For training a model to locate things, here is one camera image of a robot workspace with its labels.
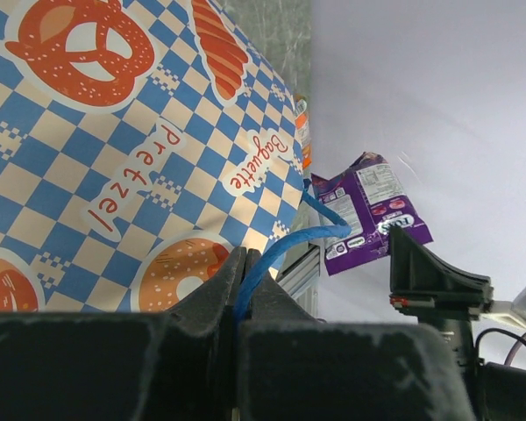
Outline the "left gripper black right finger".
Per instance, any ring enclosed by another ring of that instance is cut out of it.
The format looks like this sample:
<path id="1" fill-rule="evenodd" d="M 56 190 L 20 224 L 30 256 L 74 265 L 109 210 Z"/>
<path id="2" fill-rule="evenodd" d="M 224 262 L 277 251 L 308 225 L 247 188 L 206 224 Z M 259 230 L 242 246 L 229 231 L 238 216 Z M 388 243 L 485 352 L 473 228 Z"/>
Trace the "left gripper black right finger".
<path id="1" fill-rule="evenodd" d="M 450 348 L 427 325 L 323 323 L 250 252 L 238 301 L 244 420 L 471 420 Z"/>

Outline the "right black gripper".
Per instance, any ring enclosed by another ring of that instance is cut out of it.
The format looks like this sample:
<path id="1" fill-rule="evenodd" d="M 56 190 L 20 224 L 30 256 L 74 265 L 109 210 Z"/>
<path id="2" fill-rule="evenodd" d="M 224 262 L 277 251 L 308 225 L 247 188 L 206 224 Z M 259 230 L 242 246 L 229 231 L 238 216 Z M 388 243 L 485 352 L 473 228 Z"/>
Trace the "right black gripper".
<path id="1" fill-rule="evenodd" d="M 455 268 L 416 241 L 407 231 L 389 231 L 390 303 L 419 324 L 437 329 L 451 348 L 465 382 L 473 382 L 478 352 L 472 321 L 493 301 L 488 276 Z"/>

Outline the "blue checkered paper bag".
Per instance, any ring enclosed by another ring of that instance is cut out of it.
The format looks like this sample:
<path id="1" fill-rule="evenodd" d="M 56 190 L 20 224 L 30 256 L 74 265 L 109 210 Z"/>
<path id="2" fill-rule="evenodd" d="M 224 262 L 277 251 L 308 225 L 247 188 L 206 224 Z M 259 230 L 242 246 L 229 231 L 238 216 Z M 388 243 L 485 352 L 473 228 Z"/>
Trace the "blue checkered paper bag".
<path id="1" fill-rule="evenodd" d="M 0 1 L 0 311 L 164 311 L 290 248 L 296 116 L 217 1 Z"/>

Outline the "purple snack packet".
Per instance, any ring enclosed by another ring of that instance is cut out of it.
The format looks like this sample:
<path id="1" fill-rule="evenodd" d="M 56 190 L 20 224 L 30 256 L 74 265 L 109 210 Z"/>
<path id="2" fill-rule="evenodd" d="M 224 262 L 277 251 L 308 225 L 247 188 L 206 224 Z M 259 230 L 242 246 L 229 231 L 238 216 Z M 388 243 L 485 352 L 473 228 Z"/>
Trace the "purple snack packet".
<path id="1" fill-rule="evenodd" d="M 387 256 L 393 226 L 401 227 L 422 245 L 433 241 L 393 169 L 377 153 L 361 154 L 329 180 L 313 174 L 311 186 L 315 198 L 351 228 L 345 239 L 324 241 L 323 261 L 330 276 Z"/>

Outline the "orange snack packet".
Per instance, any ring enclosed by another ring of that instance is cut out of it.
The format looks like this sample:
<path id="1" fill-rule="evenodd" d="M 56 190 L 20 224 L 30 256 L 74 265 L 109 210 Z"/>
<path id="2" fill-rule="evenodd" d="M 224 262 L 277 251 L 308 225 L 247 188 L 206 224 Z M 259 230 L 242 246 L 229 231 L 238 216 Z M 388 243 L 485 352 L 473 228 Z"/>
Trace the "orange snack packet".
<path id="1" fill-rule="evenodd" d="M 295 94 L 295 125 L 302 145 L 302 168 L 312 163 L 311 136 L 309 130 L 309 106 L 305 96 Z"/>

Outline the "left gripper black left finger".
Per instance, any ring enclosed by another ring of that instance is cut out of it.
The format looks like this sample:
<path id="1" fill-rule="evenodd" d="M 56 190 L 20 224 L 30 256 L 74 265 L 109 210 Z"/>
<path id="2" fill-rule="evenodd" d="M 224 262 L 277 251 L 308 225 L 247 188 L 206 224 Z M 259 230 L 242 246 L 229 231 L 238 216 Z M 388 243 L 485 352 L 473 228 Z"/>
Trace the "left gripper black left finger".
<path id="1" fill-rule="evenodd" d="M 0 420 L 229 420 L 246 250 L 162 312 L 0 312 Z"/>

